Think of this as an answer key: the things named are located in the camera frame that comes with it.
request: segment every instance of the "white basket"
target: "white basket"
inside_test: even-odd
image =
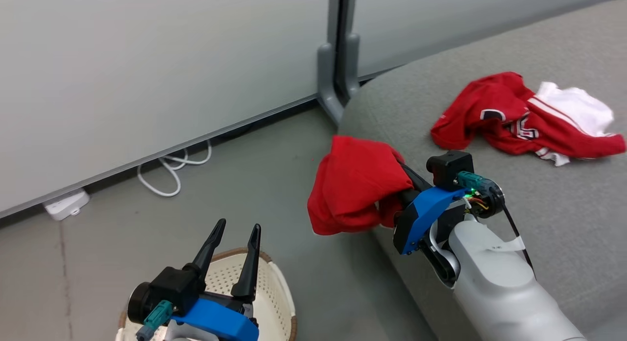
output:
[[[240,278],[240,271],[246,259],[246,248],[233,249],[217,254],[205,282],[206,291],[231,295],[233,284]],[[257,298],[253,302],[255,318],[259,323],[259,341],[294,341],[296,339],[296,312],[285,278],[268,254],[259,254],[257,276]],[[116,341],[137,341],[135,333],[141,328],[126,315],[126,308],[120,317]],[[167,327],[159,327],[151,341],[162,341]]]

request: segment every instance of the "sticker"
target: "sticker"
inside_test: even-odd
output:
[[[515,252],[525,249],[525,244],[522,242],[522,237],[516,237],[513,241],[499,243],[499,245],[491,245],[486,249],[495,252]]]

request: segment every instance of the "green connector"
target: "green connector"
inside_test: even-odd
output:
[[[169,301],[160,301],[150,314],[144,319],[144,325],[135,334],[137,341],[148,341],[152,339],[157,328],[165,324],[172,317],[174,309]]]
[[[466,189],[473,188],[472,192],[474,193],[475,192],[474,188],[481,191],[481,189],[484,187],[484,183],[486,182],[486,179],[474,173],[461,171],[457,173],[457,182],[459,186],[464,187]]]

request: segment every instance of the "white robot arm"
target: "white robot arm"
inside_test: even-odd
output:
[[[531,267],[472,214],[449,237],[461,270],[453,295],[486,341],[584,341]]]
[[[502,191],[474,174],[470,154],[449,151],[430,158],[435,187],[401,166],[414,191],[399,194],[404,209],[395,219],[394,246],[400,254],[426,256],[482,339],[585,340],[535,279]],[[517,235],[508,243],[476,219],[501,211]]]

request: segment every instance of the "power outlet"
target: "power outlet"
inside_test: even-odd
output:
[[[48,200],[43,203],[43,206],[54,220],[61,221],[67,216],[78,215],[80,208],[88,202],[89,195],[81,188]]]

